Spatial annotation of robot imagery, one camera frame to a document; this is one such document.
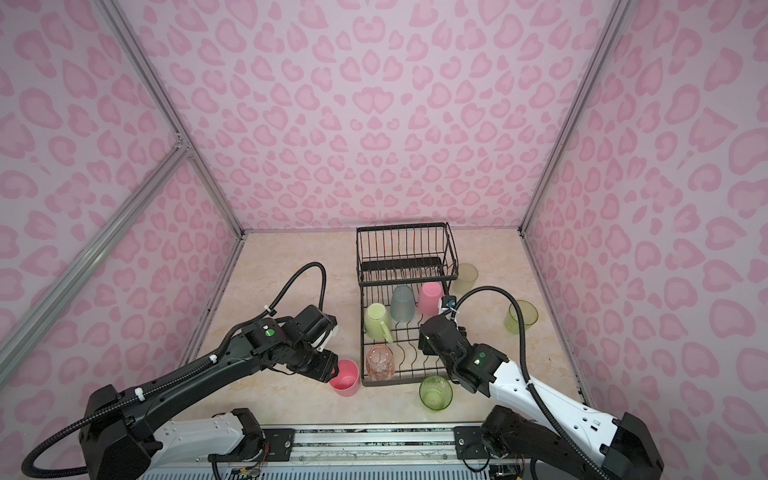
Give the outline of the frosted teal textured cup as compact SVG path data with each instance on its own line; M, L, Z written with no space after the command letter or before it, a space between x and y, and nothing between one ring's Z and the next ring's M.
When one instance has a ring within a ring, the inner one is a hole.
M416 301L412 288L408 285L398 285L392 292L390 315L401 324L411 322L416 312Z

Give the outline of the magenta pink plastic cup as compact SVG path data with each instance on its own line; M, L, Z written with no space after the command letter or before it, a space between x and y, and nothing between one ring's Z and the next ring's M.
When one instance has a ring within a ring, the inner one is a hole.
M329 381L329 385L342 397L354 396L360 387L360 371L357 363L350 359L340 359L337 375Z

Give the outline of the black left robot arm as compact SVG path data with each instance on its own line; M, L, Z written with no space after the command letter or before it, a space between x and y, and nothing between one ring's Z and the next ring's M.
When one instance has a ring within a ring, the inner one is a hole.
M85 410L90 424L79 443L92 479L137 479L163 447L158 431L167 421L223 387L263 370L327 383L338 357L324 348L337 326L334 316L310 305L294 317L260 315L233 327L207 356L158 379L118 391L93 392Z

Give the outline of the bright green clear cup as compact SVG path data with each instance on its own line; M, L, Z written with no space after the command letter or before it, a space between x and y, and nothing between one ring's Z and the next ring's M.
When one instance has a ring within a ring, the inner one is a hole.
M432 411L444 410L453 400L451 382L438 375L427 377L419 385L419 398Z

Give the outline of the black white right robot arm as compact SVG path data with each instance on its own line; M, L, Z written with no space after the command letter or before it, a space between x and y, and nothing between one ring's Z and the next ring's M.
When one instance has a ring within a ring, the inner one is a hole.
M616 418L571 399L524 374L504 353L470 343L443 315L421 325L419 347L439 357L453 383L496 401L481 426L491 456L521 455L577 479L661 477L663 460L639 417Z

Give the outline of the light green ceramic mug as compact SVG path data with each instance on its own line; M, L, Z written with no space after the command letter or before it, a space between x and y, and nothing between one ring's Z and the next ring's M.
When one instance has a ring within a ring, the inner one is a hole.
M391 317L384 304L373 303L369 305L364 314L364 328L366 334L374 341L392 343Z

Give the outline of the clear pink plastic cup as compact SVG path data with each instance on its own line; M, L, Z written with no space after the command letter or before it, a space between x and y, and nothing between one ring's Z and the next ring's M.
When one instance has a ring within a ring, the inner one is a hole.
M387 345L374 345L366 355L368 376L373 381L386 381L394 377L394 354Z

